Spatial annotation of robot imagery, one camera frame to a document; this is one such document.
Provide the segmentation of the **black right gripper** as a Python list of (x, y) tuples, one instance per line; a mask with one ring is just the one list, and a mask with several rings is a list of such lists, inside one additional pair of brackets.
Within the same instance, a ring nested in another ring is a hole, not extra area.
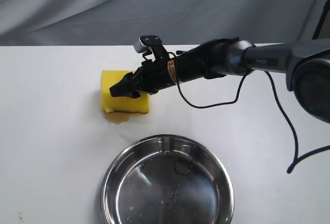
[(112, 97), (139, 98), (140, 93), (156, 94), (178, 82), (203, 78), (206, 62), (194, 54), (182, 54), (171, 59), (147, 60), (135, 72), (124, 75), (109, 88)]

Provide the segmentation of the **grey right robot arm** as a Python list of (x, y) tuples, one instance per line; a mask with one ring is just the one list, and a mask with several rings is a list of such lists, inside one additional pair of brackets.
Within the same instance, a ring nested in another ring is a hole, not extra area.
[(199, 78), (276, 72), (285, 74), (287, 90), (307, 113), (329, 122), (329, 39), (265, 46), (217, 39), (171, 56), (157, 36), (142, 36), (135, 50), (144, 60), (110, 87), (112, 97), (138, 98)]

